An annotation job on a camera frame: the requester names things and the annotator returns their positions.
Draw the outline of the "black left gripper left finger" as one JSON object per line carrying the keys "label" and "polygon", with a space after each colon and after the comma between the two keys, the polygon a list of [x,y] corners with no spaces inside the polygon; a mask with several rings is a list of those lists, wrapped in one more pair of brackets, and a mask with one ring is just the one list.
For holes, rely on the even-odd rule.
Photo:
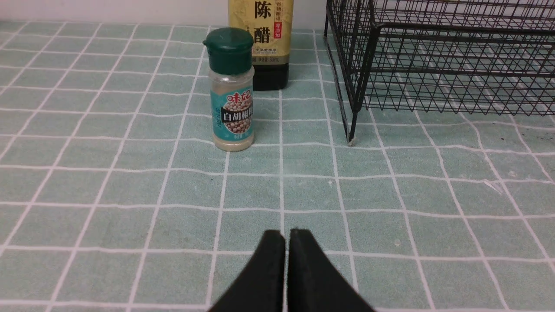
{"label": "black left gripper left finger", "polygon": [[246,266],[210,311],[281,312],[285,251],[285,239],[279,231],[264,231]]}

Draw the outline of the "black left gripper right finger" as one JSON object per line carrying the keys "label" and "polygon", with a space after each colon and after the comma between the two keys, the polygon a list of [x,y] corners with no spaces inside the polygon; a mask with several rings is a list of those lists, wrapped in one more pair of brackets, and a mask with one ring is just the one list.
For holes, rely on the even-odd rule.
{"label": "black left gripper right finger", "polygon": [[292,229],[287,273],[290,312],[373,312],[307,229]]}

